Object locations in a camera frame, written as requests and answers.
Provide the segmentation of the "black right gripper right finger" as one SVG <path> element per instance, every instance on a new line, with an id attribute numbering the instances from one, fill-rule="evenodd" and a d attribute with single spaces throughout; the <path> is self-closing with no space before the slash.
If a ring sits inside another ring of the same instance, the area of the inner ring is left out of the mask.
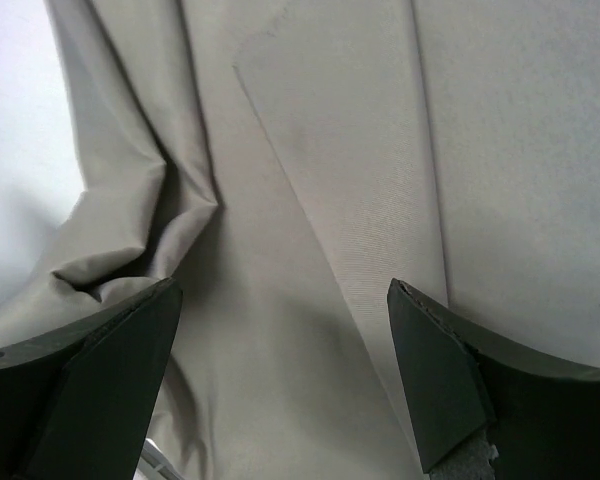
<path id="1" fill-rule="evenodd" d="M 393 280 L 391 334 L 432 479 L 600 479 L 600 368 L 512 341 Z"/>

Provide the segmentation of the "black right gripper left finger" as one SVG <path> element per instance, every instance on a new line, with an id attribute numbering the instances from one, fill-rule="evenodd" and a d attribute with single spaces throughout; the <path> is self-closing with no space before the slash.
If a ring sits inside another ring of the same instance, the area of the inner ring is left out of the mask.
<path id="1" fill-rule="evenodd" d="M 0 348 L 0 479 L 130 479 L 176 335 L 172 279 Z"/>

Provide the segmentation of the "grey cloth placemat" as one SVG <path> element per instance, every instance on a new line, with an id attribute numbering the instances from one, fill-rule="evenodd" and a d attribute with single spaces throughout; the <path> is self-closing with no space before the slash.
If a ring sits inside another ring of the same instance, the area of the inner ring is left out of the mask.
<path id="1" fill-rule="evenodd" d="M 187 479 L 419 479 L 387 291 L 600 378 L 600 1 L 51 1 L 85 189 L 0 348 L 173 277 Z"/>

